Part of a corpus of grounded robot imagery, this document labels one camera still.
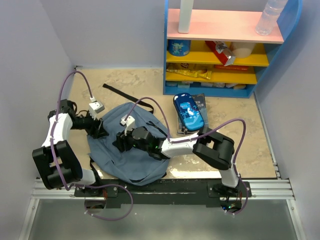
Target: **white cylinder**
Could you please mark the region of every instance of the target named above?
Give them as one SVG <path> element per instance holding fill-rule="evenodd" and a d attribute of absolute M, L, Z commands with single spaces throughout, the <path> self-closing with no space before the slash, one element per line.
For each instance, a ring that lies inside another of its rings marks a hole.
<path fill-rule="evenodd" d="M 255 48 L 255 42 L 232 42 L 230 50 L 233 52 L 236 58 L 244 59 L 250 56 Z"/>
<path fill-rule="evenodd" d="M 90 169 L 82 168 L 82 178 L 80 181 L 75 182 L 75 184 L 79 185 L 92 185 L 96 182 L 95 174 Z"/>
<path fill-rule="evenodd" d="M 181 34 L 189 33 L 191 13 L 192 13 L 193 6 L 194 6 L 194 0 L 181 0 L 179 27 L 178 27 L 178 32 Z"/>
<path fill-rule="evenodd" d="M 239 178 L 236 175 L 233 165 L 228 170 L 219 170 L 219 172 L 223 185 L 230 188 L 235 188 L 236 186 L 238 186 Z"/>

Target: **beige floor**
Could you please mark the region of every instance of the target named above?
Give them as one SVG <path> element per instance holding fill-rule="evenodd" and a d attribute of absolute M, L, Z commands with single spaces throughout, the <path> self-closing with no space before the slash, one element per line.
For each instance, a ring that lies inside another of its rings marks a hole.
<path fill-rule="evenodd" d="M 103 83 L 107 83 L 138 99 L 148 96 L 157 100 L 168 119 L 170 134 L 173 137 L 178 137 L 176 134 L 177 113 L 173 106 L 173 96 L 163 95 L 162 69 L 80 69 L 80 71 L 86 75 L 95 98 L 105 106 L 105 110 L 100 116 L 128 101 L 102 87 Z M 89 91 L 79 74 L 74 77 L 69 99 L 77 103 L 79 110 L 88 109 Z M 249 99 L 206 97 L 206 104 L 211 128 L 233 118 L 243 118 L 247 123 L 246 137 L 236 161 L 237 169 L 242 177 L 274 178 L 276 176 L 275 169 L 255 99 L 253 97 Z M 154 115 L 164 123 L 161 112 L 156 107 Z M 242 124 L 240 122 L 229 124 L 220 132 L 232 138 L 237 144 L 242 134 Z M 84 130 L 70 131 L 69 143 L 82 167 L 89 169 L 88 153 L 90 149 L 86 132 Z M 112 176 L 100 170 L 99 174 L 102 178 L 112 178 Z M 216 169 L 210 167 L 195 155 L 172 158 L 166 176 L 166 178 L 218 177 L 220 175 Z"/>

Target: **gray wall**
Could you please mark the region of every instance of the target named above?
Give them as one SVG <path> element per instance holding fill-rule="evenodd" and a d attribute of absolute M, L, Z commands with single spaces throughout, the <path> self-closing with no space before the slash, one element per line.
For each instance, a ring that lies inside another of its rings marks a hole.
<path fill-rule="evenodd" d="M 63 77 L 72 69 L 38 0 L 0 1 L 0 239 L 18 239 Z"/>
<path fill-rule="evenodd" d="M 164 0 L 40 0 L 73 64 L 162 67 Z M 263 11 L 267 0 L 195 0 L 195 9 Z M 179 8 L 179 0 L 170 0 Z"/>
<path fill-rule="evenodd" d="M 309 240 L 320 237 L 319 26 L 319 0 L 304 0 L 295 33 L 256 91 L 281 176 L 290 177 Z"/>

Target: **yellow shelf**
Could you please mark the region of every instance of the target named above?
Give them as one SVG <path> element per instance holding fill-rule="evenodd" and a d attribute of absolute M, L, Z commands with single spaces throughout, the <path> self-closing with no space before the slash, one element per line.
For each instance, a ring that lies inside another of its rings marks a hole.
<path fill-rule="evenodd" d="M 250 67 L 248 71 L 234 71 L 225 69 L 212 69 L 211 79 L 201 77 L 183 76 L 180 74 L 166 72 L 166 81 L 206 82 L 206 83 L 228 83 L 228 84 L 257 84 L 255 70 Z"/>
<path fill-rule="evenodd" d="M 186 56 L 173 56 L 166 51 L 167 63 L 189 63 L 189 64 L 216 64 L 222 65 L 216 55 L 206 45 L 205 41 L 191 41 L 190 52 Z M 236 58 L 233 65 L 239 66 L 269 66 L 268 58 L 264 45 L 257 43 L 252 54 L 246 58 Z"/>

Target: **shelf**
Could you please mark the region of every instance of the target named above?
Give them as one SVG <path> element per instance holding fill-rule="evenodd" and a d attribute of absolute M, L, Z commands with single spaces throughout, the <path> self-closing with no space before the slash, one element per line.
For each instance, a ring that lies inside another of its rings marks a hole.
<path fill-rule="evenodd" d="M 180 9 L 168 10 L 167 39 L 282 44 L 277 26 L 268 36 L 255 32 L 262 12 L 193 9 L 189 33 L 179 33 Z"/>
<path fill-rule="evenodd" d="M 210 80 L 201 77 L 184 76 L 172 72 L 165 73 L 165 80 L 228 84 L 257 84 L 257 78 L 253 67 L 250 67 L 248 71 L 234 71 L 217 68 L 213 68 L 212 70 L 213 72 Z"/>
<path fill-rule="evenodd" d="M 205 41 L 192 41 L 190 52 L 186 56 L 173 56 L 166 51 L 167 63 L 189 63 L 189 64 L 216 64 L 222 65 L 216 55 L 207 46 Z M 239 66 L 269 66 L 267 54 L 262 43 L 257 43 L 249 57 L 236 58 L 233 65 Z"/>
<path fill-rule="evenodd" d="M 189 93 L 191 95 L 204 94 L 206 97 L 225 97 L 225 98 L 248 98 L 249 93 L 246 89 L 218 88 L 191 86 L 190 88 L 179 88 L 177 86 L 165 86 L 164 94 L 176 95 Z"/>

